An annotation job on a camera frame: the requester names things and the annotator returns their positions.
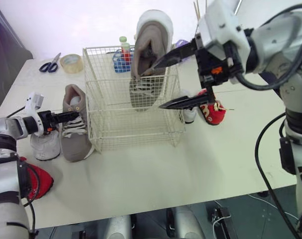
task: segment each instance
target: white shoelace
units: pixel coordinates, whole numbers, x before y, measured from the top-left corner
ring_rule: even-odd
[[[154,84],[147,80],[139,80],[131,92],[132,94],[144,94],[154,97]]]
[[[68,121],[62,128],[62,137],[70,138],[72,134],[85,134],[87,133],[85,123],[81,116],[76,119]]]
[[[220,103],[217,101],[214,104],[214,111],[222,110],[225,111],[226,109],[220,106]]]

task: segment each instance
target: white table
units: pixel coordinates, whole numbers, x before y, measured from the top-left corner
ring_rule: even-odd
[[[75,83],[85,89],[84,73],[40,73],[43,62],[28,60],[0,107],[0,117],[24,105],[26,96],[41,92],[41,110],[62,110],[64,87]],[[194,59],[179,66],[181,87],[200,89]],[[258,75],[248,79],[262,84]],[[180,144],[150,145],[93,153],[69,163],[63,156],[41,162],[33,158],[29,138],[18,141],[20,156],[48,171],[55,180],[50,192],[34,202],[36,227],[44,228],[109,218],[118,215],[192,204],[266,190],[254,160],[256,138],[268,121],[284,111],[273,91],[255,92],[225,83],[215,88],[226,108],[219,126],[208,125],[201,115],[187,125]],[[280,122],[265,134],[260,160],[274,188],[296,183],[281,168]],[[31,215],[27,209],[29,221]]]

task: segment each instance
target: sneaker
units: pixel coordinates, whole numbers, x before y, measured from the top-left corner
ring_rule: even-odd
[[[38,160],[51,160],[60,154],[59,132],[54,130],[40,137],[32,134],[30,145],[33,149],[33,156]]]
[[[180,97],[188,96],[190,97],[191,94],[189,91],[181,89]],[[193,123],[197,114],[197,107],[192,108],[191,110],[183,110],[184,120],[186,124]]]
[[[206,93],[206,89],[201,90],[198,95]],[[216,101],[215,104],[200,105],[200,110],[204,116],[206,122],[210,125],[218,125],[224,119],[226,109],[222,106],[220,101]]]
[[[141,74],[171,50],[173,24],[164,12],[148,10],[140,16],[136,31],[129,91],[132,106],[139,108],[137,111],[145,111],[160,95],[164,78],[141,78]],[[154,69],[151,75],[165,75],[165,68]]]
[[[68,111],[77,111],[79,116],[62,124],[61,148],[68,161],[77,162],[89,157],[94,147],[88,138],[86,94],[74,84],[66,86],[63,99],[63,112]]]
[[[27,159],[25,157],[20,157],[20,160],[26,161]],[[32,165],[30,163],[29,163],[29,165],[36,171],[36,173],[40,179],[39,193],[35,197],[35,199],[39,199],[39,198],[43,197],[47,192],[49,192],[49,190],[53,186],[54,180],[50,176],[50,174],[47,173],[45,170],[43,170],[35,165]],[[37,179],[36,179],[35,174],[33,173],[33,171],[30,168],[28,168],[27,171],[29,174],[30,182],[31,182],[31,191],[28,194],[28,199],[32,199],[37,191],[37,187],[38,187]]]

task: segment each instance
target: red shoe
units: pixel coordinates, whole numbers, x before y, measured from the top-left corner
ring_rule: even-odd
[[[27,160],[25,157],[20,157],[21,161],[25,161]],[[39,176],[40,179],[40,185],[39,185],[39,193],[36,196],[35,199],[39,199],[42,196],[44,196],[52,187],[53,185],[53,178],[50,176],[49,173],[47,173],[45,170],[32,165],[29,163],[29,165],[36,171],[36,173]],[[37,190],[37,179],[35,174],[32,172],[32,170],[30,168],[28,168],[28,173],[29,173],[29,177],[30,177],[30,181],[31,181],[31,191],[28,194],[28,199],[32,199],[36,193]]]
[[[202,89],[198,95],[202,95],[204,93],[206,93],[206,89]],[[201,105],[200,109],[206,122],[210,125],[218,125],[222,122],[226,113],[226,109],[224,109],[220,101],[216,101],[213,105]]]

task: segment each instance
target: white wire basket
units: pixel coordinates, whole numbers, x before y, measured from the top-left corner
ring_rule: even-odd
[[[165,75],[143,77],[151,82],[156,96],[130,93],[131,53],[120,46],[83,49],[86,73],[88,133],[97,151],[143,144],[169,142],[176,146],[185,132],[183,114],[159,105],[179,96],[176,66]]]

